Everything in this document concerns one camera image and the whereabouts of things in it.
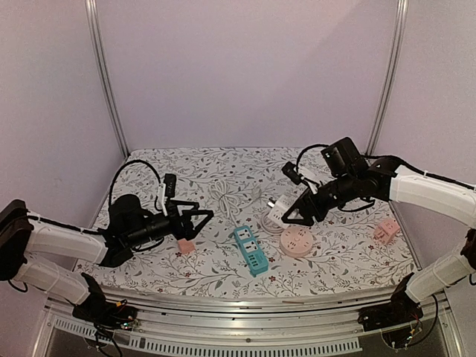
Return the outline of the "right aluminium frame post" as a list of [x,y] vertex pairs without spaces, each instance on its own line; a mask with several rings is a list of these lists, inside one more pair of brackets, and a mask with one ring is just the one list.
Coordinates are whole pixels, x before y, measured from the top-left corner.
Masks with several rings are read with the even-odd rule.
[[396,6],[396,17],[391,37],[390,55],[387,62],[387,69],[376,108],[376,115],[370,130],[370,136],[367,142],[365,153],[372,155],[376,151],[379,142],[382,127],[385,121],[385,115],[390,102],[393,84],[399,64],[399,58],[402,50],[402,43],[405,36],[406,19],[408,15],[408,0],[398,0]]

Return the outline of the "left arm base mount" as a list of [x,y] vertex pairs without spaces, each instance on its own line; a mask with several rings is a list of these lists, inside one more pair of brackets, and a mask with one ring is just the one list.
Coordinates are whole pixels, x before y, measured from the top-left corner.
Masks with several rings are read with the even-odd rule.
[[81,304],[74,304],[72,316],[106,329],[129,329],[136,322],[138,309],[126,299],[118,303],[108,302],[97,281],[82,273],[89,295]]

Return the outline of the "teal power strip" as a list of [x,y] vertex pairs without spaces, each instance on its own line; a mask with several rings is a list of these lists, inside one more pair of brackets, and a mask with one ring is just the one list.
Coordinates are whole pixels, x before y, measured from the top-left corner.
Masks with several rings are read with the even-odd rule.
[[244,257],[252,277],[268,271],[268,258],[248,226],[234,229],[234,239]]

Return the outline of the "left aluminium frame post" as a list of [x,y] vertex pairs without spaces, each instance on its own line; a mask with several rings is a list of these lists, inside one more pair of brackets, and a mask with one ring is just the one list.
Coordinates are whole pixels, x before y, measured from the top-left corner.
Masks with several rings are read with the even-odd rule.
[[94,58],[97,65],[97,72],[100,78],[100,84],[103,90],[106,108],[109,113],[109,119],[112,124],[113,132],[115,134],[120,153],[124,158],[127,158],[130,155],[130,150],[127,144],[125,132],[123,130],[123,125],[120,121],[115,94],[112,88],[109,70],[107,67],[106,52],[101,36],[97,2],[95,0],[85,0],[85,7]]

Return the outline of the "small pink charger plug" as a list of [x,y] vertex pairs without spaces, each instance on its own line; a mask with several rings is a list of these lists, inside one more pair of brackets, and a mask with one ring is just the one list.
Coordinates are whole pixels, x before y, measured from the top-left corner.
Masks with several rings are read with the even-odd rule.
[[177,241],[177,243],[178,243],[178,249],[180,253],[183,255],[190,254],[196,249],[194,242],[191,240],[180,239]]

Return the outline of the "pink round power strip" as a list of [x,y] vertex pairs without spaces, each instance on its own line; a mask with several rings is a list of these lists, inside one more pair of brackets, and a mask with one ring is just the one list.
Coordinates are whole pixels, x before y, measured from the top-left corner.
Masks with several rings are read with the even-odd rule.
[[310,231],[299,228],[289,227],[280,235],[280,249],[288,257],[304,257],[313,246],[313,236]]

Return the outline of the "pink cube socket adapter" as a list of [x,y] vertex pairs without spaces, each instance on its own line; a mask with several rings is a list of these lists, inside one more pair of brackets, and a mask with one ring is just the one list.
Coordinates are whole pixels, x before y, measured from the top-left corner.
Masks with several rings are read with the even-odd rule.
[[394,218],[386,218],[375,228],[373,238],[382,244],[388,245],[399,232],[398,222]]

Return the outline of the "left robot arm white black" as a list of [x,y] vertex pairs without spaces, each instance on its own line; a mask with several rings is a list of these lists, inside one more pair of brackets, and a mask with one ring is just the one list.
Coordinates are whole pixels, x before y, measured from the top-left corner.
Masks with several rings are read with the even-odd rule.
[[93,322],[103,323],[111,315],[110,306],[97,295],[90,295],[91,282],[36,254],[116,268],[148,242],[161,244],[168,235],[177,240],[195,239],[212,218],[213,211],[200,209],[197,202],[167,199],[163,211],[152,213],[141,207],[137,196],[126,194],[109,206],[107,228],[88,231],[31,213],[24,201],[14,199],[1,210],[1,280],[23,281],[53,292],[81,304]]

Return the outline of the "white cube socket adapter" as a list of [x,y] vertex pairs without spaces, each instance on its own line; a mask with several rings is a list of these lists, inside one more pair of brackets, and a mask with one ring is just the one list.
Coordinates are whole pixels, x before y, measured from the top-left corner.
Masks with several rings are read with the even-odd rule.
[[281,228],[288,228],[289,224],[283,222],[284,214],[294,204],[292,197],[283,194],[277,200],[269,199],[268,206],[271,210],[267,213],[267,218]]

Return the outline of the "floral table mat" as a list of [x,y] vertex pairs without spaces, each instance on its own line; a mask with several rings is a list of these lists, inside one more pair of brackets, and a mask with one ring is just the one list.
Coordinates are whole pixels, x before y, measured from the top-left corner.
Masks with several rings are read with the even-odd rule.
[[[190,254],[181,254],[174,237],[167,237],[117,268],[76,264],[76,271],[104,286],[211,298],[287,298],[394,286],[416,268],[403,235],[388,245],[373,238],[377,225],[392,217],[384,202],[369,209],[353,202],[344,212],[331,211],[309,229],[313,246],[304,257],[281,251],[280,229],[267,218],[268,201],[301,192],[282,174],[287,161],[299,160],[320,181],[330,180],[316,151],[300,157],[299,149],[285,147],[139,149],[129,160],[115,182],[114,197],[135,194],[152,210],[157,181],[173,173],[177,198],[198,202],[214,217]],[[245,225],[268,258],[268,271],[256,277],[234,239],[234,229]]]

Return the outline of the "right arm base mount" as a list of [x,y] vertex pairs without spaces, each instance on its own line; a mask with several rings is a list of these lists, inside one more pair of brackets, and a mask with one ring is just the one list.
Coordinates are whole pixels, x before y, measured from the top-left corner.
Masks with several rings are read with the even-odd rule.
[[384,332],[382,339],[390,348],[395,350],[406,348],[414,339],[414,334],[420,324],[423,312],[419,303],[412,301],[405,293],[407,283],[414,273],[410,273],[398,284],[388,303],[361,308],[358,311],[358,323],[365,332],[385,329],[403,323],[415,322],[415,327],[407,326]]

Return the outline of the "aluminium frame post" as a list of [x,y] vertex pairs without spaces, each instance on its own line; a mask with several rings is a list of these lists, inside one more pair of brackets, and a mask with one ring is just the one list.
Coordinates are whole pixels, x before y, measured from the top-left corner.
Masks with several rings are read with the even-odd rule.
[[396,17],[391,37],[390,55],[387,62],[387,69],[376,108],[376,115],[370,130],[370,136],[367,142],[365,153],[372,155],[376,151],[379,142],[382,127],[385,121],[385,115],[390,102],[393,84],[399,64],[399,58],[402,50],[402,43],[405,36],[406,19],[408,15],[408,0],[398,0],[396,6]]
[[120,153],[124,158],[127,158],[130,155],[130,150],[127,144],[125,132],[123,130],[123,125],[120,121],[115,94],[112,88],[109,70],[107,67],[106,52],[101,36],[97,2],[95,0],[85,0],[85,7],[94,58],[97,65],[97,72],[100,78],[100,84],[103,90],[106,108],[109,113],[109,119],[112,124],[113,132],[115,134]]

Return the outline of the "aluminium front rail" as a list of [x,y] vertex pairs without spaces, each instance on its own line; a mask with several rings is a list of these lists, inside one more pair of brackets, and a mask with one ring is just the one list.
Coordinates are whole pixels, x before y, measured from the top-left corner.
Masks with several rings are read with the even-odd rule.
[[92,324],[72,308],[47,300],[35,356],[461,356],[463,350],[446,296],[427,299],[413,342],[398,348],[390,338],[410,324],[367,331],[358,322],[365,307],[386,303],[389,288],[314,297],[226,300],[107,289],[112,300],[138,308],[138,324],[96,338]]

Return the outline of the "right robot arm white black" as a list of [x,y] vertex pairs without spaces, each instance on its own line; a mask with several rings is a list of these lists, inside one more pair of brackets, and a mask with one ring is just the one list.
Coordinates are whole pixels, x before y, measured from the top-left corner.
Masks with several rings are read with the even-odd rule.
[[415,205],[448,216],[468,227],[466,241],[429,267],[410,274],[397,286],[385,307],[390,324],[400,324],[414,307],[445,287],[475,272],[475,187],[415,168],[393,155],[362,155],[351,138],[320,145],[333,180],[321,185],[308,178],[298,162],[288,162],[283,173],[307,188],[281,216],[284,224],[311,226],[322,222],[333,208],[343,209],[355,199]]

